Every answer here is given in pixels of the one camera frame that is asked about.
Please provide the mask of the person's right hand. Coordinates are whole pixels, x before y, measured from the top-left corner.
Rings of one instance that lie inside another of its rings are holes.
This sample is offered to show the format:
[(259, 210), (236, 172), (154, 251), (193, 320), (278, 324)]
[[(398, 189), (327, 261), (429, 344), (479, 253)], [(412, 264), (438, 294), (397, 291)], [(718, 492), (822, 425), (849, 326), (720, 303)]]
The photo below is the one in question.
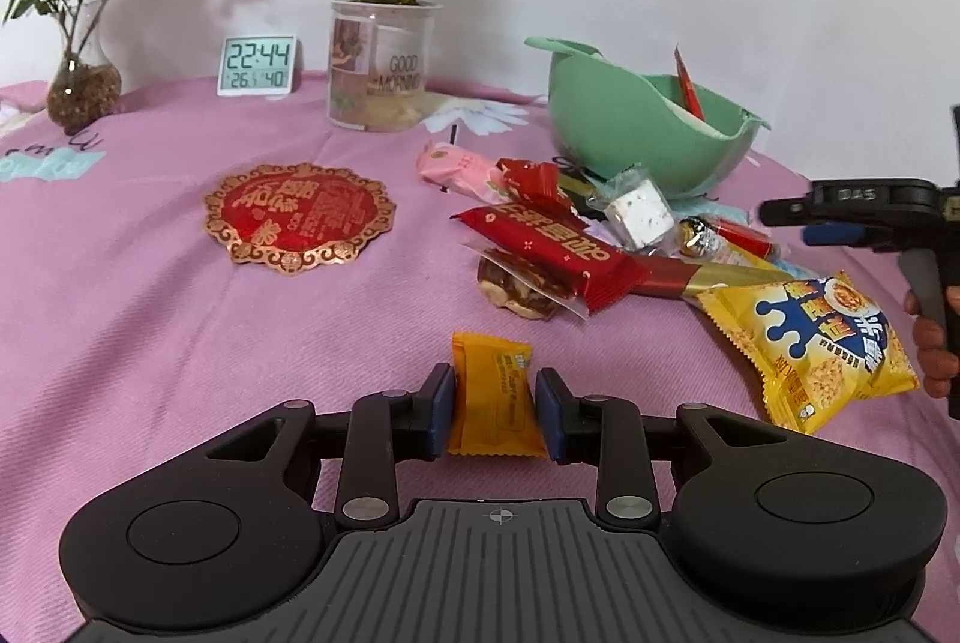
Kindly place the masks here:
[(918, 365), (923, 372), (924, 391), (934, 399), (944, 399), (950, 394), (952, 381), (958, 376), (957, 355), (947, 349), (947, 339), (939, 322), (924, 318), (919, 310), (919, 301), (913, 292), (908, 292), (903, 308), (914, 318), (913, 342), (918, 350)]

